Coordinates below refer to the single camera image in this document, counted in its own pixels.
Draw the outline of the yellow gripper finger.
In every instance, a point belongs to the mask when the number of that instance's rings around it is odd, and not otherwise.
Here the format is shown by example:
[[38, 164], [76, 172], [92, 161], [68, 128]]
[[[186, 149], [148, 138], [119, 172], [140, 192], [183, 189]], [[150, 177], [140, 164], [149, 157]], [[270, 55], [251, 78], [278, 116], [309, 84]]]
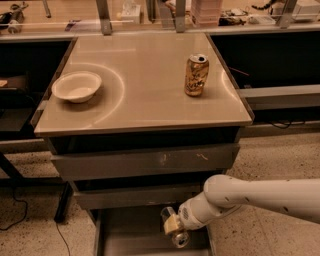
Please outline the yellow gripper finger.
[[163, 227], [166, 235], [170, 235], [174, 232], [179, 231], [181, 229], [181, 222], [179, 216], [177, 214], [171, 215], [164, 221]]

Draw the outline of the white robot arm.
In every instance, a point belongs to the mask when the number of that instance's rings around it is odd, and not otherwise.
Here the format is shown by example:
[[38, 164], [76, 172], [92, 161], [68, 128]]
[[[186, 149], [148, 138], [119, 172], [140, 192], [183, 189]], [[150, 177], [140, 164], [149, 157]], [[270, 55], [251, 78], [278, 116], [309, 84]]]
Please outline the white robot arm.
[[227, 216], [243, 205], [250, 205], [310, 222], [320, 221], [320, 180], [246, 181], [228, 175], [214, 175], [206, 180], [203, 191], [179, 206], [171, 207], [164, 220], [164, 232], [185, 238], [187, 230], [197, 230], [215, 218]]

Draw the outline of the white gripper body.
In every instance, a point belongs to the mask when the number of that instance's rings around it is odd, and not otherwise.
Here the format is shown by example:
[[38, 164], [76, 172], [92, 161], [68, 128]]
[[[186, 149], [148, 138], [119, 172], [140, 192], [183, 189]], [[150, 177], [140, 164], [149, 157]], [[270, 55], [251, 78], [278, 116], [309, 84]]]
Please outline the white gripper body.
[[198, 230], [204, 226], [192, 213], [191, 200], [179, 206], [178, 215], [185, 230]]

